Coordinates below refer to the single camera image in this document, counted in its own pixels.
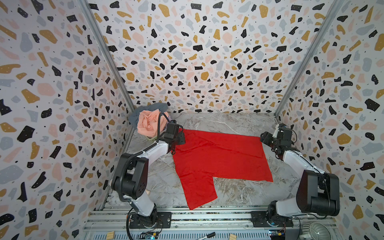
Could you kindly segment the red t shirt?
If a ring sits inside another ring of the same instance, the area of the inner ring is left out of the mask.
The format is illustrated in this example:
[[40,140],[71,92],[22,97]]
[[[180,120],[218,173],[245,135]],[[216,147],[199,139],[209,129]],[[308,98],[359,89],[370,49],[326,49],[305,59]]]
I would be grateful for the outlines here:
[[214,178],[272,182],[259,137],[184,130],[173,160],[190,210],[217,199]]

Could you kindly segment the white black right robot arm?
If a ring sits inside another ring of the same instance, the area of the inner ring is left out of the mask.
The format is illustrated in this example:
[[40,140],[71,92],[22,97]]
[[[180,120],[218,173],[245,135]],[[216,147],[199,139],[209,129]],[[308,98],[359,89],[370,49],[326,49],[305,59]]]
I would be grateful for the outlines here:
[[289,165],[301,178],[295,197],[272,201],[265,219],[279,225],[293,217],[314,215],[316,218],[335,217],[340,212],[340,182],[335,174],[316,167],[294,147],[295,131],[285,124],[278,124],[274,133],[261,134],[261,142],[270,147],[278,159]]

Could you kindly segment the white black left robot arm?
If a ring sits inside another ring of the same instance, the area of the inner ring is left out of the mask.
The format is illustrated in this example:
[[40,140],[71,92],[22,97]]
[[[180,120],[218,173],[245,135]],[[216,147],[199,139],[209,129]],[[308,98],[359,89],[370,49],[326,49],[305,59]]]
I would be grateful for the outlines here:
[[177,145],[185,143],[184,128],[161,112],[155,142],[135,154],[120,156],[111,188],[121,202],[132,207],[128,220],[144,228],[153,228],[160,223],[157,206],[146,192],[149,166],[162,156],[173,154]]

